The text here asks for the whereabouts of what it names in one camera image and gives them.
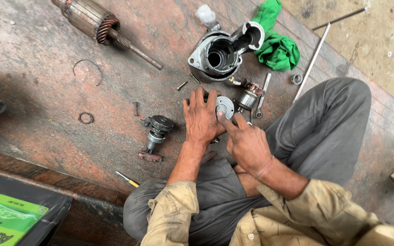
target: khaki shirt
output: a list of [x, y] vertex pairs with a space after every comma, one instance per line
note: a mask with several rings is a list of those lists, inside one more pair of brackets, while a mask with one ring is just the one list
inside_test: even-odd
[[[394, 227], [364, 211], [335, 183], [311, 180], [290, 201], [265, 185], [258, 190], [272, 205], [248, 211], [237, 224], [231, 246], [394, 245]], [[174, 182], [148, 205], [151, 213], [141, 245], [188, 245], [191, 215], [199, 212], [196, 184]]]

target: gray trousers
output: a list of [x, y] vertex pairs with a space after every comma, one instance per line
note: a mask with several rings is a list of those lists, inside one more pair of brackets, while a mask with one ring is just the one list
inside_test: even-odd
[[[344, 185], [354, 172], [369, 118], [371, 94], [362, 81], [336, 78], [307, 91], [264, 131], [273, 154], [308, 179]], [[148, 200], [167, 179], [142, 183], [124, 204], [124, 228], [141, 241], [147, 233]], [[251, 208], [271, 205], [246, 192], [226, 159], [202, 164], [197, 177], [200, 212], [191, 217], [190, 245], [227, 245]]]

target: green battery label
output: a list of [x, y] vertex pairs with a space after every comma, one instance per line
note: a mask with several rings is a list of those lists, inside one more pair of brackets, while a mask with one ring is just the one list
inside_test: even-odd
[[48, 208], [0, 194], [0, 245], [14, 246]]

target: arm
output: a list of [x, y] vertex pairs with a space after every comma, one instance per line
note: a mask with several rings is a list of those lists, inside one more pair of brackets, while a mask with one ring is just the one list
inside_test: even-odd
[[309, 180], [283, 165], [270, 153], [262, 129], [249, 126], [241, 114], [236, 113], [233, 117], [238, 126], [223, 114], [218, 115], [218, 120], [229, 133], [229, 154], [246, 172], [284, 198], [292, 200], [298, 197]]
[[225, 132], [215, 116], [218, 92], [211, 90], [205, 103], [203, 88], [183, 100], [187, 136], [165, 188], [148, 205], [147, 234], [141, 245], [188, 245], [191, 216], [198, 213], [196, 180], [209, 143]]
[[[262, 183], [257, 189], [290, 221], [315, 228], [333, 246], [354, 245], [380, 228], [375, 214], [354, 203], [350, 192], [290, 170], [271, 155], [263, 130], [249, 126], [240, 114], [234, 118], [238, 126], [218, 115], [229, 133], [228, 152]], [[394, 239], [390, 233], [386, 237]]]

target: shirt sleeve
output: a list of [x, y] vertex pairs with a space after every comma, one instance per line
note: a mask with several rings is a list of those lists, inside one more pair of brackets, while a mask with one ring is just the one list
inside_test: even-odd
[[289, 220], [315, 228], [332, 246], [354, 245], [380, 224], [375, 214], [352, 201], [349, 191], [332, 182], [313, 179], [293, 200], [285, 200], [265, 185], [258, 190]]
[[178, 181], [148, 201], [147, 234], [141, 246], [187, 246], [191, 215], [199, 212], [196, 183]]

